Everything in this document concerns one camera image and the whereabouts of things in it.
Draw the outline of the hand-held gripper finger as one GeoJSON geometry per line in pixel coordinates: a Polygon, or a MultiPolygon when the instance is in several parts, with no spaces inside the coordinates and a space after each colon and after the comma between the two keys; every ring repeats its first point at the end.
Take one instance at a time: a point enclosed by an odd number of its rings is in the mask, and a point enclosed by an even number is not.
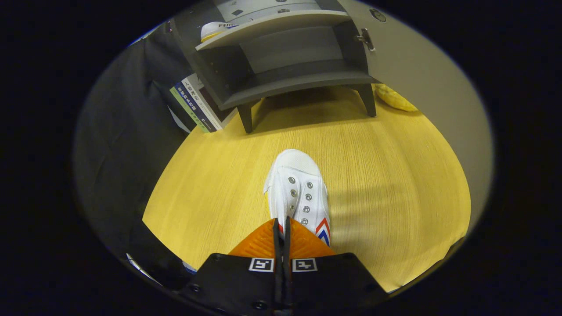
{"type": "Polygon", "coordinates": [[[210,316],[273,316],[281,303],[280,250],[272,219],[231,252],[212,253],[179,294],[210,316]]]}
{"type": "Polygon", "coordinates": [[[293,316],[365,316],[388,300],[355,254],[336,254],[291,218],[285,238],[285,304],[293,316]]]}

